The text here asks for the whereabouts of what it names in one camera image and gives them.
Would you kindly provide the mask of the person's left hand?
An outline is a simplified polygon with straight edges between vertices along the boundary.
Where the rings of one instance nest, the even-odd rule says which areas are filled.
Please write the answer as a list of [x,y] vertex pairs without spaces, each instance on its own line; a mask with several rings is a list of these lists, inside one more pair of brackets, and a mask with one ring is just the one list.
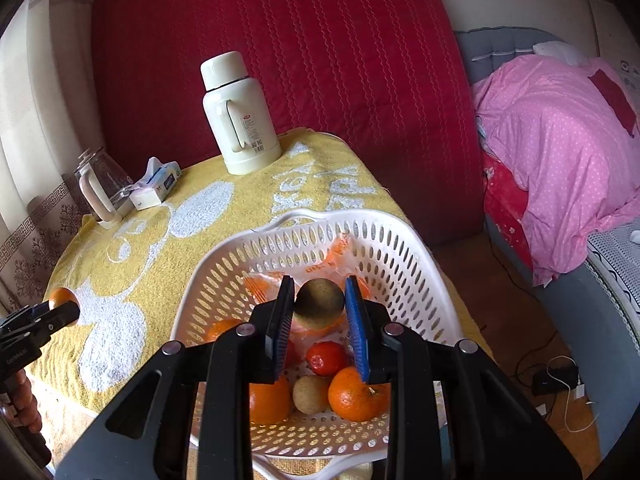
[[24,370],[19,370],[13,380],[15,388],[9,393],[9,402],[1,401],[1,413],[13,427],[24,427],[32,434],[39,434],[42,419],[37,398],[32,393],[32,383]]

